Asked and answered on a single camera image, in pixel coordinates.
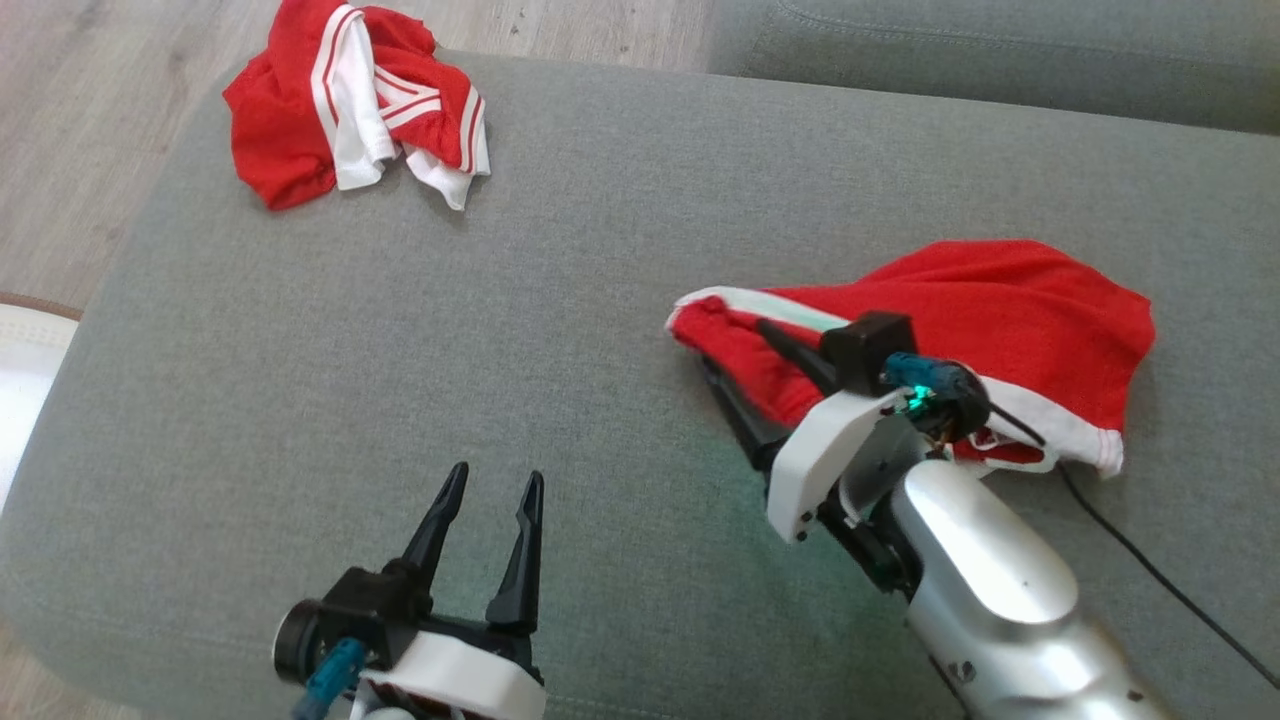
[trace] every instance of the sofa seam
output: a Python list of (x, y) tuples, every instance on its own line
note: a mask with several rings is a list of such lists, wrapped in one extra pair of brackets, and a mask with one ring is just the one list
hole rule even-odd
[[(61, 614), (64, 616), (72, 616), (72, 618), (76, 618), (78, 620), (87, 620), (87, 621), (95, 623), (101, 629), (105, 629), (105, 630), (108, 630), (110, 633), (114, 633), (114, 634), (118, 634), (118, 635), (123, 635), (123, 637), (127, 637), (127, 638), (133, 638), (133, 639), (159, 638), (163, 634), (168, 634), (169, 637), (175, 637), (175, 638), (179, 638), (179, 639), (202, 642), (202, 643), (206, 643), (209, 646), (216, 647), (220, 651), (234, 650), (234, 651), (238, 651), (238, 652), (253, 653), (253, 652), (261, 650), (261, 647), (257, 643), (252, 643), (252, 644), (250, 644), (250, 643), (242, 643), (241, 641), (220, 639), (220, 638), (214, 638), (214, 637), (207, 637), (207, 635), (192, 634), (192, 633), (187, 633), (187, 632), (182, 632), (182, 630), (170, 632), (170, 633), (159, 633), (159, 632), (155, 632), (155, 630), (150, 630), (150, 632), (140, 633), (136, 629), (127, 626), (124, 623), (122, 623), (122, 621), (119, 621), (119, 620), (116, 620), (114, 618), (108, 618), (108, 616), (104, 616), (104, 615), (96, 615), (96, 614), (92, 614), (92, 612), (86, 612), (86, 611), (82, 611), (82, 610), (74, 610), (74, 609), (70, 609), (70, 607), (61, 607), (61, 606), (58, 606), (58, 605), (54, 605), (54, 603), (36, 603), (36, 602), (32, 602), (35, 600), (35, 596), (32, 593), (27, 592), (28, 591), (28, 585), (10, 568), (0, 565), (0, 569), (3, 569), (3, 571), (0, 571), (0, 575), (4, 575), (4, 579), (10, 584), (9, 587), (12, 587), (14, 589), (14, 592), (12, 593), (10, 597), (14, 597), (18, 602), (20, 602), (22, 605), (24, 605), (29, 611), (32, 611), (36, 615), (40, 615), (41, 618), (45, 618), (45, 619), (54, 619), (54, 618), (56, 618), (56, 615)], [(54, 609), (54, 612), (49, 612), (47, 609)], [(557, 694), (557, 693), (548, 693), (547, 697), (549, 700), (558, 701), (558, 702), (564, 702), (564, 703), (570, 703), (570, 705), (581, 705), (581, 706), (585, 706), (585, 707), (595, 707), (595, 708), (600, 708), (600, 710), (622, 711), (622, 712), (625, 712), (627, 715), (634, 715), (634, 716), (639, 716), (639, 717), (653, 717), (653, 719), (657, 719), (657, 720), (682, 720), (682, 717), (678, 716), (678, 715), (669, 715), (669, 714), (666, 714), (666, 712), (654, 711), (654, 710), (644, 710), (644, 708), (640, 708), (640, 707), (627, 707), (625, 705), (613, 705), (613, 703), (602, 702), (602, 701), (598, 701), (598, 700), (586, 700), (586, 698), (580, 698), (580, 697), (573, 697), (573, 696), (566, 696), (566, 694)], [(586, 712), (586, 711), (584, 711), (584, 710), (576, 710), (576, 712)]]
[(920, 28), (893, 24), (856, 23), (841, 18), (833, 18), (818, 13), (810, 13), (796, 8), (787, 0), (776, 0), (774, 6), (792, 17), (792, 20), (806, 24), (815, 29), (826, 29), (844, 35), (864, 35), (868, 37), (914, 40), (919, 42), (941, 42), (946, 45), (959, 45), (969, 47), (1025, 49), (1042, 53), (1094, 53), (1112, 58), (1132, 56), (1156, 60), (1169, 64), (1183, 64), (1190, 67), (1217, 65), (1251, 72), (1275, 72), (1270, 65), (1256, 65), (1248, 63), (1235, 63), (1219, 58), (1203, 58), (1196, 55), (1183, 55), (1176, 53), (1157, 53), (1139, 50), (1135, 47), (1105, 47), (1098, 45), (1082, 45), (1073, 42), (1052, 42), (1039, 38), (1021, 38), (1011, 36), (988, 35), (965, 31), (942, 31), (934, 28)]

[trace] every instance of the black cable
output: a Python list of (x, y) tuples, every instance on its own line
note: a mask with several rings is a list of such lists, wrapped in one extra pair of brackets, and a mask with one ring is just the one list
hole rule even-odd
[(1023, 433), (1025, 433), (1027, 437), (1032, 438), (1032, 441), (1034, 441), (1036, 445), (1038, 445), (1041, 447), (1044, 447), (1044, 438), (1039, 433), (1037, 433), (1036, 430), (1033, 430), (1030, 428), (1030, 425), (1028, 425), (1027, 423), (1019, 420), (1018, 418), (1014, 418), (1004, 407), (996, 405), (995, 402), (992, 402), (989, 400), (987, 401), (987, 407), (989, 407), (991, 411), (995, 413), (996, 415), (1000, 415), (1001, 418), (1004, 418), (1005, 420), (1007, 420), (1010, 425), (1018, 428), (1019, 430), (1023, 430)]
[[(987, 405), (991, 407), (992, 413), (1000, 415), (1001, 418), (1007, 420), (1010, 425), (1025, 433), (1027, 437), (1032, 438), (1032, 441), (1036, 442), (1036, 445), (1044, 447), (1046, 445), (1044, 438), (1036, 430), (1030, 429), (1030, 427), (1028, 427), (1027, 423), (1023, 423), (1018, 418), (1014, 418), (995, 402), (988, 401)], [(1062, 462), (1057, 462), (1056, 468), (1057, 471), (1061, 473), (1062, 475), (1062, 482), (1066, 483), (1066, 489), (1071, 492), (1071, 497), (1075, 498), (1075, 502), (1078, 502), (1080, 507), (1084, 509), (1084, 511), (1089, 515), (1089, 518), (1093, 518), (1094, 523), (1097, 523), (1103, 530), (1106, 530), (1107, 534), (1114, 537), (1116, 542), (1119, 542), (1125, 550), (1128, 550), (1129, 555), (1132, 555), (1133, 559), (1137, 560), (1138, 564), (1142, 565), (1142, 568), (1147, 570), (1147, 573), (1149, 573), (1151, 577), (1155, 578), (1157, 583), (1161, 584), (1161, 587), (1169, 591), (1169, 594), (1178, 598), (1178, 602), (1181, 602), (1187, 607), (1187, 610), (1190, 610), (1193, 615), (1196, 615), (1197, 618), (1201, 619), (1202, 623), (1208, 625), (1208, 629), (1217, 633), (1217, 637), (1222, 638), (1222, 641), (1226, 644), (1231, 646), (1231, 650), (1234, 650), (1236, 655), (1243, 657), (1245, 662), (1252, 665), (1253, 669), (1257, 670), (1263, 679), (1266, 679), (1266, 682), (1271, 683), (1272, 688), (1280, 691), (1280, 678), (1276, 678), (1275, 673), (1267, 669), (1267, 666), (1263, 665), (1261, 660), (1258, 660), (1252, 652), (1249, 652), (1243, 644), (1240, 644), (1240, 641), (1235, 639), (1231, 635), (1231, 633), (1226, 632), (1226, 629), (1222, 628), (1222, 625), (1220, 625), (1217, 620), (1213, 620), (1208, 615), (1208, 612), (1201, 610), (1201, 607), (1196, 605), (1192, 601), (1192, 598), (1187, 597), (1187, 593), (1178, 589), (1178, 585), (1175, 585), (1169, 578), (1165, 577), (1164, 573), (1161, 573), (1155, 565), (1152, 565), (1151, 560), (1147, 560), (1147, 556), (1143, 555), (1140, 550), (1138, 550), (1138, 546), (1133, 544), (1133, 541), (1126, 538), (1124, 533), (1121, 533), (1120, 530), (1116, 529), (1115, 525), (1108, 523), (1107, 519), (1103, 518), (1102, 514), (1098, 512), (1097, 509), (1094, 509), (1093, 505), (1084, 498), (1084, 495), (1080, 493), (1080, 488), (1075, 487), (1075, 480), (1071, 479), (1071, 474), (1066, 470), (1066, 465), (1064, 465)]]

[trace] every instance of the gray fabric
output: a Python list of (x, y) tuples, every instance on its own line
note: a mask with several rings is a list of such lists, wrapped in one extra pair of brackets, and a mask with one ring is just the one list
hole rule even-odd
[(1280, 133), (1271, 0), (722, 0), (721, 74)]
[[(489, 100), (494, 176), (466, 214), (402, 168), (270, 214), (219, 99), (195, 113), (0, 519), (0, 609), (54, 670), (182, 720), (283, 717), (280, 615), (397, 551), (467, 459), (448, 612), (483, 611), (522, 483), (548, 478), (548, 717), (955, 716), (900, 598), (827, 537), (772, 537), (663, 320), (690, 290), (1000, 236), (1153, 300), (1128, 477), (1091, 495), (1280, 665), (1280, 138), (452, 58)], [(995, 483), (1187, 716), (1274, 701), (1057, 480)]]

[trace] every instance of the red cloth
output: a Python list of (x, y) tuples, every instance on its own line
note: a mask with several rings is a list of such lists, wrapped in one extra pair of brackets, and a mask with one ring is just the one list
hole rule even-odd
[[(434, 58), (435, 38), (420, 20), (383, 8), (352, 8), (342, 0), (283, 0), (266, 50), (223, 92), (232, 111), (237, 174), (273, 210), (306, 202), (338, 184), (334, 73), (339, 40), (348, 32), (367, 32), (372, 45), (378, 105), (385, 122), (380, 132), (426, 150), (451, 168), (476, 172), (483, 100), (466, 74)], [(387, 96), (384, 83), (403, 94)], [(324, 113), (329, 117), (323, 122)], [(371, 160), (394, 152), (387, 142)]]
[[(767, 292), (849, 320), (910, 315), (922, 355), (1033, 391), (1100, 430), (1121, 429), (1130, 378), (1155, 342), (1146, 297), (1030, 240), (938, 242), (851, 284)], [(669, 325), (767, 416), (794, 427), (822, 397), (755, 333), (756, 319), (712, 296), (677, 307)], [(818, 332), (783, 327), (817, 347)], [(1038, 418), (1021, 419), (1039, 429)]]

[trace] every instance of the green led light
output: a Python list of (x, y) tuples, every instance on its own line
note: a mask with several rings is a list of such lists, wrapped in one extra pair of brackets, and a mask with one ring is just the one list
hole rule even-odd
[(913, 389), (915, 391), (915, 397), (906, 401), (908, 413), (924, 407), (924, 402), (933, 395), (933, 391), (924, 386), (915, 386)]

